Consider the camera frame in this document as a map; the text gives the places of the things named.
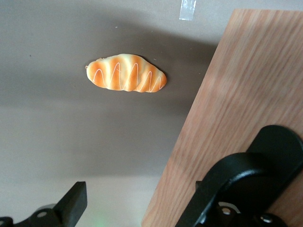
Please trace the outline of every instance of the gray surface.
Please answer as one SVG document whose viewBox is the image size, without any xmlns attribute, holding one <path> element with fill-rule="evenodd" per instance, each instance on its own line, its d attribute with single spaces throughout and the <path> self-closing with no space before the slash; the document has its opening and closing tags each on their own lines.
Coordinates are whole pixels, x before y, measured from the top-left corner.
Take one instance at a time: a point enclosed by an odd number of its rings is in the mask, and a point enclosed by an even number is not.
<svg viewBox="0 0 303 227">
<path fill-rule="evenodd" d="M 234 8 L 303 10 L 300 0 L 0 2 L 0 216 L 56 203 L 77 180 L 79 227 L 138 227 Z M 158 93 L 101 89 L 85 65 L 143 56 L 168 77 Z"/>
</svg>

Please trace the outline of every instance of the clear tape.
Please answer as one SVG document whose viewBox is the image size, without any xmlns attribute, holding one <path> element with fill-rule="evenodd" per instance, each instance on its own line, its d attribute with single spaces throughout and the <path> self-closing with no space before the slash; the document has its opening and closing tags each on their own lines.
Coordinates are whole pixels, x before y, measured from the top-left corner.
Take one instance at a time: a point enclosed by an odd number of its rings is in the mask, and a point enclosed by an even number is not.
<svg viewBox="0 0 303 227">
<path fill-rule="evenodd" d="M 196 0 L 182 0 L 180 10 L 180 20 L 193 20 Z"/>
</svg>

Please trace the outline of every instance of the wooden board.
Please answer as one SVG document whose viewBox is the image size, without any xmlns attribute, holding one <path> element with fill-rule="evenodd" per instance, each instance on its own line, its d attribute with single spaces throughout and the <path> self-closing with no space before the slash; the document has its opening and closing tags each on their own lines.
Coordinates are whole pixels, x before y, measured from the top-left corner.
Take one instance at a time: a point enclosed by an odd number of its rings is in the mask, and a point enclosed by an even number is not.
<svg viewBox="0 0 303 227">
<path fill-rule="evenodd" d="M 214 54 L 142 221 L 174 227 L 195 181 L 245 152 L 269 124 L 303 137 L 303 12 L 237 9 Z M 303 173 L 270 208 L 303 226 Z"/>
</svg>

